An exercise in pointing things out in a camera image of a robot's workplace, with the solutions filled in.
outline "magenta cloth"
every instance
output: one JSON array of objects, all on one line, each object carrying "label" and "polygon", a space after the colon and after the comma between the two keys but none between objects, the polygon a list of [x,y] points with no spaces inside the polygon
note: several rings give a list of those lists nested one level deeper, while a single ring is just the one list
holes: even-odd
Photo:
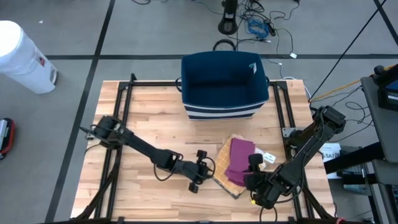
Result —
[{"label": "magenta cloth", "polygon": [[245,170],[249,167],[249,156],[254,154],[256,145],[251,141],[232,138],[231,150],[229,155],[229,167],[225,171],[225,175],[232,183],[244,187],[243,177]]}]

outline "navy blue bin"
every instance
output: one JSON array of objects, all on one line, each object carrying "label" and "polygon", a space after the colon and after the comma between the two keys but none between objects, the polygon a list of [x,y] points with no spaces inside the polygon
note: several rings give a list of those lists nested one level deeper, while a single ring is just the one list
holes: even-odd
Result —
[{"label": "navy blue bin", "polygon": [[190,119],[252,116],[268,99],[258,54],[212,51],[182,59],[182,102]]}]

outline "gray floor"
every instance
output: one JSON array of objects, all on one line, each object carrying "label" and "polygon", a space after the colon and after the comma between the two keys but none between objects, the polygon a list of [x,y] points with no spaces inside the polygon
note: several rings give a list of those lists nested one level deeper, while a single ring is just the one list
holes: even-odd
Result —
[{"label": "gray floor", "polygon": [[[221,12],[220,0],[205,1],[214,11]],[[261,0],[266,8],[288,11],[295,6],[290,0]],[[100,36],[109,0],[51,1],[0,0],[0,20],[20,24],[38,48],[46,55],[93,55]],[[384,8],[395,29],[398,29],[398,2],[388,0]],[[289,21],[275,21],[275,26],[289,30],[294,37],[297,55],[338,55],[349,45],[367,19],[376,10],[373,0],[303,0]],[[192,54],[211,50],[225,36],[216,27],[220,16],[194,2],[169,0],[152,1],[139,6],[130,0],[116,0],[104,40],[102,55],[170,55]],[[280,32],[280,54],[290,53],[290,37]],[[244,29],[239,38],[251,37]],[[269,44],[244,42],[239,50],[274,54],[275,37]],[[348,54],[396,54],[394,42],[380,14],[376,15]],[[95,71],[82,126],[93,120],[96,102],[103,80],[127,80],[134,72],[140,80],[170,80],[179,77],[180,60],[99,60]],[[283,76],[303,79],[314,92],[336,59],[271,59],[282,63]],[[7,158],[0,162],[1,223],[43,222],[49,208],[85,87],[91,60],[53,60],[61,71],[56,89],[45,95],[34,95],[8,77],[0,75],[0,118],[15,120],[17,139]],[[355,81],[372,73],[376,65],[392,65],[393,59],[344,59],[318,94]],[[279,78],[279,67],[263,60],[267,76]],[[335,99],[314,103],[332,104]],[[358,91],[345,101],[366,106]],[[361,113],[338,103],[336,109],[349,119],[359,119]],[[348,123],[342,138],[363,128],[364,124]],[[365,146],[377,141],[372,127],[341,141],[347,146]],[[56,220],[70,216],[73,199],[83,163],[87,142],[82,133],[74,147],[67,179],[58,206]],[[330,182],[338,215],[353,217],[370,209],[368,198],[342,189],[341,182]],[[371,213],[354,220],[371,217]]]}]

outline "wooden table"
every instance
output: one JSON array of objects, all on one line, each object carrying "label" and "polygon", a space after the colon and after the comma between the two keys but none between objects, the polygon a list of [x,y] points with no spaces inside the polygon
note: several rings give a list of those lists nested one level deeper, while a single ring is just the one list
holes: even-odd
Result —
[{"label": "wooden table", "polygon": [[[101,89],[94,123],[104,115],[112,115],[118,81],[105,81]],[[304,85],[301,80],[287,81],[291,106],[297,127],[312,123]],[[240,134],[253,141],[258,148],[277,157],[275,164],[267,170],[274,170],[285,161],[284,147],[273,89],[270,100],[249,119],[223,121],[190,121],[182,105],[181,93],[173,86],[134,86],[127,121],[128,128],[137,136],[161,149],[180,152],[186,160],[196,160],[196,152],[202,149],[215,158],[223,143],[232,135]],[[285,120],[284,98],[281,95]],[[120,117],[124,102],[121,102]],[[90,141],[88,147],[97,144]],[[71,217],[77,216],[90,203],[98,190],[104,163],[105,150],[102,146],[90,149],[85,156],[83,169],[76,193]],[[333,214],[335,208],[331,197],[321,155],[317,154],[305,167],[310,190]],[[158,171],[160,178],[167,176]],[[227,194],[214,180],[207,180],[199,192],[188,191],[189,181],[178,175],[165,182],[159,182],[150,160],[137,151],[124,146],[119,171],[113,219],[123,216],[126,220],[140,221],[258,221],[260,207],[249,201],[245,191],[237,200]],[[306,216],[304,199],[300,196],[303,216]],[[295,217],[293,202],[277,204],[278,221]],[[264,210],[262,220],[274,221],[273,210]]]}]

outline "white container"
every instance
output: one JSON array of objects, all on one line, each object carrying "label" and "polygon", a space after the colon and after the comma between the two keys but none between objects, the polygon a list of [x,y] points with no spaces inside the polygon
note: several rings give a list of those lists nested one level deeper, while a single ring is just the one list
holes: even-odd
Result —
[{"label": "white container", "polygon": [[41,94],[55,88],[58,71],[18,24],[0,21],[0,73]]}]

